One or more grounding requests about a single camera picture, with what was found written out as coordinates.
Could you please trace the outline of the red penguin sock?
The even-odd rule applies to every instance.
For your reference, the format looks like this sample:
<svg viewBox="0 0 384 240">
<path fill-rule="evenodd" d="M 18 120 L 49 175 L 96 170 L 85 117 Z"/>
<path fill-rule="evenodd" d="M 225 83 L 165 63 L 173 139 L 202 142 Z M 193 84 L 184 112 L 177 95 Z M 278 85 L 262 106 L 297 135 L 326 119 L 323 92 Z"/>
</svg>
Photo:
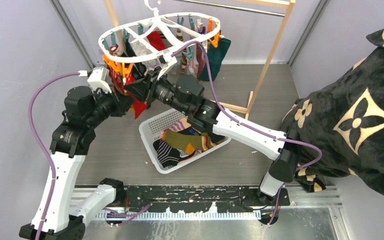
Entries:
<svg viewBox="0 0 384 240">
<path fill-rule="evenodd" d="M 134 119 L 138 119 L 139 116 L 149 107 L 149 105 L 139 102 L 133 95 L 130 93 L 126 93 L 126 96 L 131 98 L 133 100 L 133 104 L 129 108 L 129 112 L 132 112 L 134 114 Z"/>
</svg>

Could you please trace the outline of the orange clip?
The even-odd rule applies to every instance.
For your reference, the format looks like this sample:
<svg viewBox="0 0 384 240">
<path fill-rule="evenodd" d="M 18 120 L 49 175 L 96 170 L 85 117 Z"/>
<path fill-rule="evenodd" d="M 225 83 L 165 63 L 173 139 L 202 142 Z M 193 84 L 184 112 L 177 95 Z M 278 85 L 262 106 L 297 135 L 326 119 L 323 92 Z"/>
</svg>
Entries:
<svg viewBox="0 0 384 240">
<path fill-rule="evenodd" d="M 133 63 L 122 63 L 122 76 L 124 80 L 128 80 L 132 74 Z"/>
<path fill-rule="evenodd" d="M 114 71 L 121 77 L 121 80 L 124 81 L 125 75 L 125 65 L 122 62 L 115 62 Z"/>
<path fill-rule="evenodd" d="M 109 59 L 105 54 L 102 55 L 102 59 L 104 60 L 104 62 L 112 69 L 114 70 L 117 74 L 120 74 L 120 69 L 119 69 L 119 66 L 118 64 Z"/>
</svg>

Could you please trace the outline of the white oval clip hanger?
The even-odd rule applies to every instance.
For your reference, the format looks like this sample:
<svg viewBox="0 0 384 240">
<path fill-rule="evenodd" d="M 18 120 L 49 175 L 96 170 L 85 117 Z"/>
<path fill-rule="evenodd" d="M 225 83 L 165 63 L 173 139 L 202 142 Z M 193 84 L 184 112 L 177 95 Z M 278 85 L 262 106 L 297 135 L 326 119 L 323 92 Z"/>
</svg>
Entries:
<svg viewBox="0 0 384 240">
<path fill-rule="evenodd" d="M 152 11 L 153 17 L 115 26 L 98 38 L 98 45 L 103 52 L 103 58 L 114 63 L 135 64 L 153 62 L 157 65 L 172 66 L 177 62 L 176 56 L 191 45 L 210 42 L 213 47 L 218 46 L 221 25 L 218 18 L 197 12 L 177 12 L 159 14 L 157 7 L 151 7 L 147 0 L 145 6 Z M 195 31 L 182 25 L 183 17 L 197 17 L 207 19 L 206 33 Z M 132 39 L 129 43 L 136 56 L 113 55 L 112 46 L 106 38 L 120 32 L 122 40 Z"/>
</svg>

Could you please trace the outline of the red snowflake sock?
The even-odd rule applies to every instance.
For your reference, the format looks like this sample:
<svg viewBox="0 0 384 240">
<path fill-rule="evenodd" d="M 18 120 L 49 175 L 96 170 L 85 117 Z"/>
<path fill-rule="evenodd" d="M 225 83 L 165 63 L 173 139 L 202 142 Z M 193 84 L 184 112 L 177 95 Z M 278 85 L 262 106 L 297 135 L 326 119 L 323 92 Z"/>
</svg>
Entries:
<svg viewBox="0 0 384 240">
<path fill-rule="evenodd" d="M 113 69 L 110 69 L 110 77 L 114 87 L 121 93 L 124 94 L 124 83 L 123 78 Z"/>
</svg>

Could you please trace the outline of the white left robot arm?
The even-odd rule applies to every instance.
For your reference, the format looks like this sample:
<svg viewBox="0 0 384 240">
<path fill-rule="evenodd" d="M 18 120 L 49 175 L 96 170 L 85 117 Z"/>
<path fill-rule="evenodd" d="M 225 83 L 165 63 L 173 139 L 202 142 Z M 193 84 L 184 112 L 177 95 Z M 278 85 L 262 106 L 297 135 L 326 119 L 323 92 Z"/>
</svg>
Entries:
<svg viewBox="0 0 384 240">
<path fill-rule="evenodd" d="M 87 86 L 70 89 L 64 99 L 63 122 L 54 130 L 50 170 L 38 210 L 20 228 L 27 240 L 80 240 L 92 219 L 106 206 L 121 206 L 127 198 L 124 184 L 103 179 L 77 206 L 70 202 L 79 171 L 95 139 L 95 129 L 109 117 L 126 114 L 133 99 L 116 91 L 93 92 Z"/>
</svg>

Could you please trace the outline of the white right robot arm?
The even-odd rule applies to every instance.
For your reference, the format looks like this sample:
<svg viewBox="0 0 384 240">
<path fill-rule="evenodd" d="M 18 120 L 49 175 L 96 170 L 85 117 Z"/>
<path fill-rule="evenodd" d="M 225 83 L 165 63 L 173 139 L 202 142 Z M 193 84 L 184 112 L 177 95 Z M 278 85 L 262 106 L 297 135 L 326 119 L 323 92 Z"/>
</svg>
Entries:
<svg viewBox="0 0 384 240">
<path fill-rule="evenodd" d="M 181 75 L 176 83 L 166 77 L 145 78 L 126 84 L 124 89 L 141 103 L 159 100 L 183 113 L 197 130 L 210 136 L 225 136 L 250 146 L 273 162 L 256 192 L 259 202 L 271 205 L 284 183 L 294 180 L 299 160 L 299 147 L 292 140 L 299 134 L 275 131 L 235 115 L 204 97 L 204 86 L 192 75 Z"/>
</svg>

